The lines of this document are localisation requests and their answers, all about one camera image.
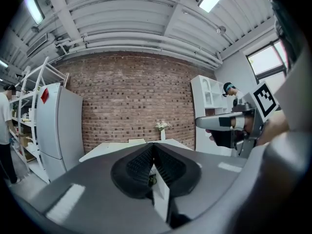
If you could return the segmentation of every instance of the air conditioning unit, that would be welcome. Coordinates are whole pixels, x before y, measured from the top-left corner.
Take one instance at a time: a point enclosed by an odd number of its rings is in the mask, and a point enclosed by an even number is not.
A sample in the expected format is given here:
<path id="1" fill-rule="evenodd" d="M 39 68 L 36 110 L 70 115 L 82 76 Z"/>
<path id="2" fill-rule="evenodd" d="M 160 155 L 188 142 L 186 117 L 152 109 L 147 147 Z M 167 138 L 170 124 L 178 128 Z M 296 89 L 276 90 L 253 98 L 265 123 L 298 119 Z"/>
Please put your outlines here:
<path id="1" fill-rule="evenodd" d="M 37 64 L 43 63 L 46 57 L 49 57 L 50 60 L 58 58 L 59 54 L 55 45 L 55 37 L 50 33 L 44 34 L 29 47 L 26 54 L 33 63 Z"/>

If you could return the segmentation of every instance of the refrigerator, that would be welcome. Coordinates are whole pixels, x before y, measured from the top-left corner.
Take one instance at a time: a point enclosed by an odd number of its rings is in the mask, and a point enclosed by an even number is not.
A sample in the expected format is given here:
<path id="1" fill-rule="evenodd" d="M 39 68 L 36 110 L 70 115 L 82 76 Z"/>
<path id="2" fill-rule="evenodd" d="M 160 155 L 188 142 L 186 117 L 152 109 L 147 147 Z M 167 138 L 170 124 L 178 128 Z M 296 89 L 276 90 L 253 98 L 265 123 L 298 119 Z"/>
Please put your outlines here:
<path id="1" fill-rule="evenodd" d="M 41 98 L 47 89 L 46 101 Z M 37 99 L 37 140 L 51 181 L 79 164 L 84 155 L 82 97 L 54 83 L 41 87 Z"/>

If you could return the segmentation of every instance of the sleeve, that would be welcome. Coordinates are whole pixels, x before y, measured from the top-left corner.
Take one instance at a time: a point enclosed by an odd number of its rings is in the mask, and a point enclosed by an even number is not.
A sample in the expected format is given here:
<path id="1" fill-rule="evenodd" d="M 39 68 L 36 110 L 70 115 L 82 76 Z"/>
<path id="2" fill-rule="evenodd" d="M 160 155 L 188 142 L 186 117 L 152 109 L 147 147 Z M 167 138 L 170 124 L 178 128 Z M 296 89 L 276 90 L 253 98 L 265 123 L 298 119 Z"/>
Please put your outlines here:
<path id="1" fill-rule="evenodd" d="M 12 120 L 12 114 L 10 110 L 10 102 L 6 101 L 3 105 L 3 118 L 4 121 Z"/>

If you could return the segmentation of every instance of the shoe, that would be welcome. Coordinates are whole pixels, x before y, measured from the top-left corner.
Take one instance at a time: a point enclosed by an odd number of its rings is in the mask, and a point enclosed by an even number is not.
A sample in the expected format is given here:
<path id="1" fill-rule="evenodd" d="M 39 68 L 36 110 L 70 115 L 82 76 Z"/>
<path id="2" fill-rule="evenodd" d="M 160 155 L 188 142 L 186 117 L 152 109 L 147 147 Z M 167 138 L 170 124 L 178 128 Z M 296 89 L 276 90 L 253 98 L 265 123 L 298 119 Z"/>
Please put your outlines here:
<path id="1" fill-rule="evenodd" d="M 21 182 L 21 178 L 19 178 L 18 177 L 18 179 L 16 180 L 16 182 L 15 183 L 12 183 L 13 185 L 16 185 L 16 184 L 18 184 L 18 183 L 20 183 Z"/>

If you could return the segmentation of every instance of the white vase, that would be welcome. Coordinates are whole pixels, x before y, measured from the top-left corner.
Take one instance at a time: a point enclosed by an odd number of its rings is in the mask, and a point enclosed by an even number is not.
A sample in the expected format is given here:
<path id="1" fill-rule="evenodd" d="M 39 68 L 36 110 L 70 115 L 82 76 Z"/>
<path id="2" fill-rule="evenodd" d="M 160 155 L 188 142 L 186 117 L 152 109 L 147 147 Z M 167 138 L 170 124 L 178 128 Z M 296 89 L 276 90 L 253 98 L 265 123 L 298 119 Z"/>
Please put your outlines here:
<path id="1" fill-rule="evenodd" d="M 160 131 L 160 139 L 161 140 L 165 140 L 166 139 L 165 129 Z"/>

